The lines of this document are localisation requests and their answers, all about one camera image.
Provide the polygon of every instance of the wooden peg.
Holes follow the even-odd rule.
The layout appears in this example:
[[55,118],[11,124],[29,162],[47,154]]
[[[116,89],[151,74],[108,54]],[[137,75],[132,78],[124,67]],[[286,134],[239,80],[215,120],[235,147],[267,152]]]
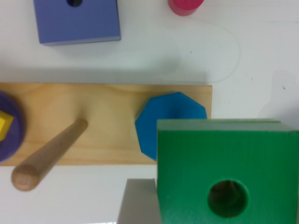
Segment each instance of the wooden peg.
[[45,146],[18,165],[11,174],[11,182],[14,187],[22,191],[36,188],[65,152],[72,147],[87,129],[87,126],[88,123],[84,119],[77,119]]

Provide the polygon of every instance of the blue square block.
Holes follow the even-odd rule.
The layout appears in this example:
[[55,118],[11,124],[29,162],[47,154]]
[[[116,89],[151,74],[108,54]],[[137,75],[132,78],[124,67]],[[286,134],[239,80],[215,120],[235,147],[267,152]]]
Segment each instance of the blue square block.
[[117,0],[82,0],[76,7],[67,0],[34,2],[39,42],[43,45],[121,39]]

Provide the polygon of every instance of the toy block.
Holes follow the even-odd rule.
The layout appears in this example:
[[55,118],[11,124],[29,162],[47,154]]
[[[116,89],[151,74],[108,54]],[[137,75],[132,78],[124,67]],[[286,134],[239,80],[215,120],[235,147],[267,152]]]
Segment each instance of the toy block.
[[206,119],[206,110],[181,92],[151,98],[135,122],[142,153],[156,161],[158,119]]
[[13,119],[13,116],[0,110],[0,141],[6,138]]
[[25,136],[25,118],[19,106],[0,91],[0,162],[10,158]]
[[164,224],[295,224],[299,132],[274,120],[158,120]]
[[189,16],[204,3],[204,0],[168,0],[171,10],[179,16]]
[[35,0],[39,42],[67,45],[121,40],[117,0]]

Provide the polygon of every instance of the wooden base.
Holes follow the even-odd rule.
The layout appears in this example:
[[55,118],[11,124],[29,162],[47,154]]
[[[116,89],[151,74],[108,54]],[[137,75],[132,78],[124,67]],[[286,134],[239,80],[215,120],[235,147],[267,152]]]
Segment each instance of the wooden base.
[[211,116],[211,86],[0,84],[20,105],[26,135],[19,151],[1,165],[18,165],[73,123],[89,127],[58,165],[155,164],[141,153],[135,119],[150,97],[181,91]]

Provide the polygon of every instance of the green cube block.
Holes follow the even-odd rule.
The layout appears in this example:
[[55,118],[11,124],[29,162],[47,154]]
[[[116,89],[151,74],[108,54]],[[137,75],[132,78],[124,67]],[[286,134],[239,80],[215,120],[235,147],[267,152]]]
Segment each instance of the green cube block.
[[159,120],[163,224],[295,224],[299,132],[275,120]]

